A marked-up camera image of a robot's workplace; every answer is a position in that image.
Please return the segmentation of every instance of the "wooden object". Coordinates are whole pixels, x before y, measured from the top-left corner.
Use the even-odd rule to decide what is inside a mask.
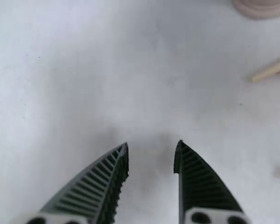
[[[280,0],[233,0],[235,8],[253,19],[280,16]]]
[[[266,77],[272,76],[276,73],[280,72],[280,62],[274,64],[273,66],[267,68],[266,70],[264,70],[263,72],[256,74],[255,76],[252,77],[252,81],[253,82],[258,82],[261,79],[264,79]]]

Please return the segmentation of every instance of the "wooden stick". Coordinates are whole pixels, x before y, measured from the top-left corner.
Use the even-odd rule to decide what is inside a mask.
[[[255,75],[252,77],[253,82],[258,82],[263,78],[269,77],[273,74],[280,72],[280,62],[276,63],[275,65],[271,66],[270,68],[264,70],[263,72]]]

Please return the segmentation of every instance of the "ribbed gripper pad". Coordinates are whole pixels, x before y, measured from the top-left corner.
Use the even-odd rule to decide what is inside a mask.
[[[179,174],[180,216],[192,207],[242,211],[214,170],[182,140],[175,151],[174,173]]]
[[[114,223],[128,169],[128,146],[124,143],[76,175],[41,211],[85,216],[90,224]]]

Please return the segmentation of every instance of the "round wooden object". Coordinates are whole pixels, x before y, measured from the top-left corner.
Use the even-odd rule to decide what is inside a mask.
[[[280,0],[233,0],[235,8],[254,19],[280,16]]]

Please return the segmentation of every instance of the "white table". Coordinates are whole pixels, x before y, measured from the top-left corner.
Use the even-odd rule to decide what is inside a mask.
[[[179,139],[280,223],[280,18],[229,0],[0,0],[0,224],[128,141],[116,223],[177,223]]]

